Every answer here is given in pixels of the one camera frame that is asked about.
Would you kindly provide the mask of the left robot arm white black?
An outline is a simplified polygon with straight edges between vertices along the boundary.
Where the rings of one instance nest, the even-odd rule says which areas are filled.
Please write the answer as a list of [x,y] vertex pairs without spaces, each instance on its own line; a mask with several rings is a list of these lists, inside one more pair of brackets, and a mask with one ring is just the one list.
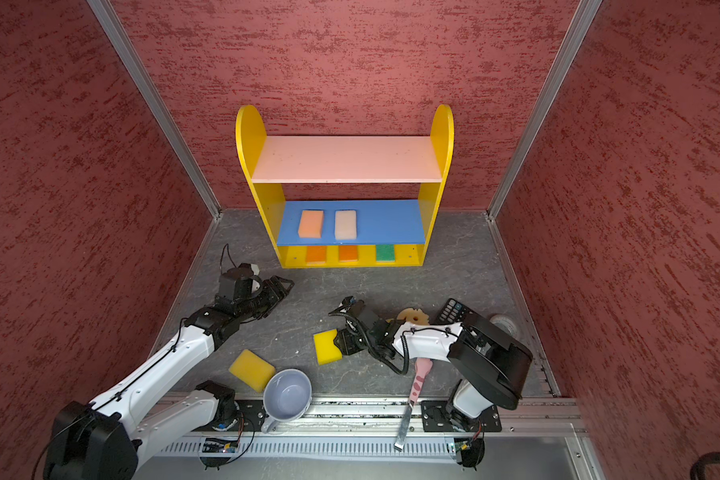
[[248,264],[223,274],[213,302],[181,319],[165,346],[109,390],[59,412],[32,473],[45,479],[130,479],[199,427],[241,435],[246,419],[234,390],[210,380],[161,412],[152,409],[241,325],[267,317],[294,284],[277,275],[263,280]]

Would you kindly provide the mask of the salmon orange sponge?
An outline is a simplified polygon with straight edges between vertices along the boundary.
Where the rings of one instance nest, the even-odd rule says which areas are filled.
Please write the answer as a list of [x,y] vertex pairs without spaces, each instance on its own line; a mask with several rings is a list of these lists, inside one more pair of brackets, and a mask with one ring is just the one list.
[[324,222],[322,210],[303,210],[301,212],[298,236],[300,239],[320,239]]

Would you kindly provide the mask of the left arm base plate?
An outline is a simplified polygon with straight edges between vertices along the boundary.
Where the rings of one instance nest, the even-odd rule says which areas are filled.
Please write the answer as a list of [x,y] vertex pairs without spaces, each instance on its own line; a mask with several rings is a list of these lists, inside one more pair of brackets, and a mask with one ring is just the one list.
[[261,400],[220,400],[210,427],[218,432],[260,432],[265,418]]

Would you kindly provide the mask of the large yellow sponge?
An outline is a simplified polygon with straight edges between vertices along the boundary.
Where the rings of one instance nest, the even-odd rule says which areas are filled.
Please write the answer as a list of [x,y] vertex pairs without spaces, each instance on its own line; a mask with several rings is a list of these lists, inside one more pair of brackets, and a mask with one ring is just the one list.
[[276,368],[245,349],[229,367],[229,372],[257,393],[263,393],[269,381],[276,374]]

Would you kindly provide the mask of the green scrub sponge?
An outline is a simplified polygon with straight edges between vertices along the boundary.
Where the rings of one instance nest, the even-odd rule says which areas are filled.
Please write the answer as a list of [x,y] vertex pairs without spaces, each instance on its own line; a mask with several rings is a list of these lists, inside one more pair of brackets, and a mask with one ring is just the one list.
[[393,244],[376,245],[375,254],[378,263],[394,263],[396,261],[395,246]]

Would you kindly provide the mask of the orange sponge yellow base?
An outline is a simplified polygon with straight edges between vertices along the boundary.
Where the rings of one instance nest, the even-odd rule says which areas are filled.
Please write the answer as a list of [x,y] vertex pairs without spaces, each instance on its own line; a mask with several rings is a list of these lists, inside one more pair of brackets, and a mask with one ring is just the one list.
[[338,246],[338,261],[340,264],[356,265],[359,260],[359,248],[357,245]]
[[325,245],[308,246],[305,256],[305,264],[311,266],[323,266],[327,262],[327,247]]

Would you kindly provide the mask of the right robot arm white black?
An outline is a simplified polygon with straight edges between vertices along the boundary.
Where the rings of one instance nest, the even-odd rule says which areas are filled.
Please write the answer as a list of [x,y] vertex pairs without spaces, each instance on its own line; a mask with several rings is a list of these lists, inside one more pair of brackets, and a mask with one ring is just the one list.
[[353,296],[328,315],[345,321],[331,339],[342,357],[366,352],[397,375],[406,375],[423,360],[452,365],[461,380],[451,404],[467,418],[477,418],[492,406],[518,407],[533,354],[520,340],[455,299],[448,300],[435,319],[416,308],[384,319]]

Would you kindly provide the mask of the beige pink sponge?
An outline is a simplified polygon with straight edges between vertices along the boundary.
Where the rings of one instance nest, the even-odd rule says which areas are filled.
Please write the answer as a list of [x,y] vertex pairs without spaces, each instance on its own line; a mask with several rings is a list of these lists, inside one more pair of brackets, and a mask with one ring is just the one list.
[[357,212],[338,210],[334,217],[334,238],[337,241],[349,241],[357,238]]

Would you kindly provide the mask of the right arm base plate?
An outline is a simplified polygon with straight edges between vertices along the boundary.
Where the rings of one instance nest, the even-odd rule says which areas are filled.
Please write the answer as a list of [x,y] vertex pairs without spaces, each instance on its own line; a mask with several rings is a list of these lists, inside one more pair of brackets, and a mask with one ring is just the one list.
[[502,431],[498,409],[490,406],[479,417],[469,418],[447,401],[425,400],[418,406],[427,433],[498,433]]

